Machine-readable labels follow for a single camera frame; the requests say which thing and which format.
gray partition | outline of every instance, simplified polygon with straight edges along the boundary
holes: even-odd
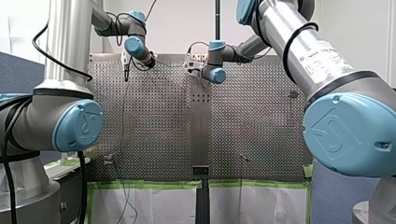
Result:
[[[312,224],[351,224],[352,207],[368,201],[378,179],[339,175],[314,161]]]
[[[0,52],[0,93],[32,93],[44,75],[44,65]],[[41,152],[44,164],[61,158],[58,152]]]

robotic arm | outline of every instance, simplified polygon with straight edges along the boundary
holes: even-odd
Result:
[[[395,91],[376,73],[356,70],[320,37],[318,26],[307,21],[313,0],[258,4],[239,0],[237,20],[256,35],[238,48],[212,41],[202,77],[220,84],[223,62],[249,63],[271,46],[306,97],[304,140],[312,154],[343,175],[396,175]],[[246,57],[238,61],[238,52]]]
[[[42,150],[80,152],[101,132],[103,113],[88,88],[92,25],[102,36],[128,35],[126,51],[155,65],[145,45],[144,14],[123,15],[110,18],[91,0],[50,1],[44,81],[33,96],[0,95],[0,222],[60,223],[60,185],[49,181],[38,156]]]

black cable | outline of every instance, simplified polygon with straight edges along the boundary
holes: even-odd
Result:
[[[24,102],[18,103],[17,111],[15,112],[14,116],[12,117],[11,122],[9,123],[9,125],[6,129],[6,133],[4,135],[3,144],[2,144],[2,158],[3,158],[3,164],[4,164],[4,168],[6,170],[6,177],[7,177],[7,182],[8,182],[9,201],[10,201],[10,210],[11,210],[11,223],[12,224],[18,223],[17,201],[16,201],[16,196],[15,196],[15,183],[14,183],[14,179],[12,178],[11,168],[9,167],[9,161],[8,161],[8,156],[7,156],[7,144],[8,144],[8,138],[11,136],[12,129],[14,128],[18,117],[20,116],[22,110],[27,105],[29,105],[31,102],[32,102],[32,98],[29,97]]]
[[[262,40],[262,43],[264,43],[268,47],[272,47],[268,41],[265,40],[264,36],[262,35],[262,28],[260,26],[260,2],[261,0],[256,0],[256,26],[257,26],[257,31],[259,32],[259,37]]]
[[[84,153],[78,152],[79,166],[81,169],[81,206],[78,216],[78,224],[84,224],[87,214],[88,186],[87,186],[87,167],[85,166]]]
[[[148,70],[150,70],[151,68],[149,67],[148,69],[143,69],[143,68],[139,68],[137,65],[136,65],[136,63],[134,63],[134,59],[133,59],[133,57],[131,56],[131,59],[132,60],[130,60],[130,62],[132,62],[132,64],[134,65],[134,68],[136,68],[137,70],[139,70],[139,71],[141,71],[141,72],[147,72]]]
[[[154,6],[155,6],[156,3],[157,3],[157,0],[154,0],[154,2],[152,2],[151,7],[150,7],[150,9],[149,9],[149,11],[148,11],[148,15],[147,15],[147,17],[146,17],[146,21],[148,21],[149,15],[151,14],[151,11],[152,11],[152,9],[154,8]]]
[[[87,73],[78,71],[77,69],[74,69],[74,68],[72,68],[72,67],[69,67],[69,66],[67,66],[67,65],[64,64],[64,63],[61,63],[60,61],[58,61],[58,60],[56,60],[55,58],[53,58],[52,56],[50,56],[46,51],[44,51],[43,49],[41,49],[41,48],[37,45],[37,43],[36,43],[37,39],[38,39],[40,36],[42,36],[42,35],[44,34],[44,32],[46,32],[46,30],[47,30],[48,28],[49,28],[49,24],[47,23],[46,26],[45,26],[40,32],[38,32],[38,34],[35,35],[35,37],[33,37],[32,43],[33,43],[33,46],[35,47],[35,49],[37,49],[41,54],[43,54],[44,56],[46,56],[46,58],[48,58],[48,59],[50,59],[51,61],[53,61],[54,63],[60,65],[62,68],[67,69],[67,70],[72,71],[72,72],[75,72],[75,73],[77,73],[77,74],[79,74],[79,75],[82,75],[82,76],[84,76],[84,77],[87,77],[87,78],[88,78],[88,81],[91,81],[91,80],[92,80],[92,76],[90,76],[90,75],[87,74]]]
[[[107,12],[106,14],[108,14],[110,16],[113,16],[114,19],[116,20],[116,22],[115,22],[115,24],[116,24],[116,32],[117,32],[116,41],[117,41],[117,46],[121,46],[122,39],[123,39],[121,21],[120,21],[119,17],[116,14],[114,14],[114,13]]]
[[[192,43],[192,44],[190,45],[189,49],[187,50],[187,53],[191,53],[192,47],[193,47],[194,45],[196,45],[196,44],[203,44],[203,45],[209,47],[209,45],[206,44],[205,42],[203,42],[203,41],[197,41],[197,42],[194,42],[194,43]]]
[[[289,70],[289,65],[288,65],[288,59],[289,59],[289,51],[290,51],[290,47],[291,44],[293,43],[293,41],[295,40],[295,38],[297,38],[299,36],[299,34],[304,31],[304,30],[308,30],[308,29],[316,29],[317,31],[319,30],[319,26],[314,23],[314,22],[309,22],[304,24],[301,28],[297,29],[296,31],[293,32],[293,34],[291,35],[290,39],[288,40],[288,43],[286,43],[285,49],[283,51],[283,66],[285,67],[285,72],[286,75],[288,76],[288,78],[294,82],[294,84],[296,83],[293,76],[290,73]]]

black stripe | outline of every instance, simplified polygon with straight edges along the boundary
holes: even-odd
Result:
[[[215,64],[215,63],[208,63],[207,65],[212,65],[212,66],[222,67],[222,64]]]
[[[93,95],[85,92],[59,90],[59,89],[36,89],[33,90],[33,95],[53,95],[53,96],[76,97],[81,99],[93,99]]]
[[[318,31],[319,26],[314,22],[309,22],[304,24],[299,29],[295,30],[294,33],[291,35],[290,39],[288,40],[288,42],[286,43],[285,49],[283,51],[283,66],[285,67],[286,75],[292,82],[294,82],[294,84],[296,84],[296,82],[294,81],[294,77],[291,75],[288,64],[290,47],[293,41],[300,35],[302,31],[309,29],[316,29]]]
[[[361,78],[366,78],[366,77],[378,77],[380,78],[376,73],[370,72],[370,71],[360,71],[360,72],[355,72],[353,74],[350,74],[346,77],[340,77],[337,78],[335,81],[330,83],[329,85],[325,86],[322,88],[320,91],[317,91],[311,99],[306,103],[305,110],[311,106],[317,99],[320,97],[329,94],[330,92],[334,91],[335,89],[338,89],[339,87],[344,86],[345,84],[361,79]]]
[[[7,156],[9,162],[26,161],[40,156],[40,151],[27,152],[14,156]],[[3,157],[0,157],[0,164],[3,163]]]

pegboard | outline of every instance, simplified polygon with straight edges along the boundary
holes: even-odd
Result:
[[[304,96],[282,62],[226,64],[227,80],[212,86],[209,167],[211,178],[303,180]]]
[[[91,56],[93,93],[105,113],[93,180],[191,179],[190,80],[176,65],[184,57],[172,58],[149,72],[132,69],[125,82],[119,54]]]
[[[206,90],[183,73],[184,55],[159,60],[149,72],[132,69],[126,83],[119,54],[92,55],[93,92],[105,111],[92,180],[192,179],[197,163],[209,165],[211,178],[304,180],[312,160],[304,97],[276,56],[226,63],[226,82]]]

